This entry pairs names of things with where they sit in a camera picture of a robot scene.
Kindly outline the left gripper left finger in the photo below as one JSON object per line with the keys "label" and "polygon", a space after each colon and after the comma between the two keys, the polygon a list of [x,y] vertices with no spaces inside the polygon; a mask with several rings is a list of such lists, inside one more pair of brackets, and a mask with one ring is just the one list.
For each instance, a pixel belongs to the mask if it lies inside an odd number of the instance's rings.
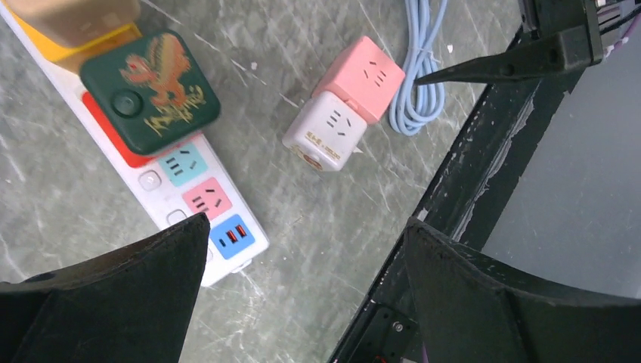
{"label": "left gripper left finger", "polygon": [[177,362],[206,267],[197,213],[87,261],[1,285],[3,362]]}

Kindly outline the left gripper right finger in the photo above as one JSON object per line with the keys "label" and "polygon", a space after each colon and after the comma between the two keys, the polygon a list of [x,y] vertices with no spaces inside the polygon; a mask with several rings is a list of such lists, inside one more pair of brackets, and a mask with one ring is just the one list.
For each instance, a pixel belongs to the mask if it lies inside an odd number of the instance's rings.
{"label": "left gripper right finger", "polygon": [[419,219],[404,261],[431,362],[638,362],[638,299],[539,278]]}

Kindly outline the white power strip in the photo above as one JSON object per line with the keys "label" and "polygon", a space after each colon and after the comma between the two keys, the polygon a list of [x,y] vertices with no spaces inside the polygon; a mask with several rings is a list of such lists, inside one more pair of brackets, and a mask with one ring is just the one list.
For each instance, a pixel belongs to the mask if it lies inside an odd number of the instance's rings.
{"label": "white power strip", "polygon": [[259,221],[203,134],[144,166],[130,167],[99,126],[101,112],[80,78],[46,60],[28,26],[6,5],[1,14],[159,229],[206,214],[211,231],[202,286],[239,272],[268,248]]}

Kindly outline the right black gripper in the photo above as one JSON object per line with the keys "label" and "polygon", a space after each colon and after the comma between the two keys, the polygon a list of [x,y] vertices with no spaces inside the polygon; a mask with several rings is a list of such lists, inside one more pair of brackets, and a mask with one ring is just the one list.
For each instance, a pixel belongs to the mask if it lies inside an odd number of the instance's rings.
{"label": "right black gripper", "polygon": [[629,30],[640,17],[639,1],[520,1],[525,43],[415,79],[496,84],[584,70],[604,58],[602,38]]}

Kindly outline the white cube socket adapter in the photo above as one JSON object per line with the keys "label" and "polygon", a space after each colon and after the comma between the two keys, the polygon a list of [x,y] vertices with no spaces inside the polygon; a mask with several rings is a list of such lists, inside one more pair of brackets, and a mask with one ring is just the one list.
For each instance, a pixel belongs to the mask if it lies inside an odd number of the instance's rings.
{"label": "white cube socket adapter", "polygon": [[343,168],[367,122],[339,97],[323,91],[300,110],[283,136],[283,145],[318,171]]}

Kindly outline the pink cube socket adapter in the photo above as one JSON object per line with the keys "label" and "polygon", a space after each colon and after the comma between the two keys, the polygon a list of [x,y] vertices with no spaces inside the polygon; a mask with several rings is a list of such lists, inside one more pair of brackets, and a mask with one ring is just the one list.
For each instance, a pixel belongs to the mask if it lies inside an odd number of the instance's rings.
{"label": "pink cube socket adapter", "polygon": [[340,52],[312,92],[331,92],[369,125],[378,123],[404,81],[405,72],[369,37]]}

